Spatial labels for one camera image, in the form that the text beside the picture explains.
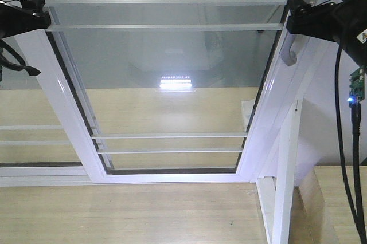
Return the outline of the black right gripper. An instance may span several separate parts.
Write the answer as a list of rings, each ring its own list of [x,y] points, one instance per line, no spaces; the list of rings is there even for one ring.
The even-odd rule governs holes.
[[[290,34],[333,41],[359,66],[366,65],[366,0],[350,0],[322,5],[323,12],[309,15],[312,6],[304,0],[288,0]]]

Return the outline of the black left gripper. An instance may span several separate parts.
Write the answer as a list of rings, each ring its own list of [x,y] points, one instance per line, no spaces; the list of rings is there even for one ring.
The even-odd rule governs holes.
[[[1,0],[1,39],[51,25],[50,14],[42,8],[45,0],[19,0],[21,7]]]

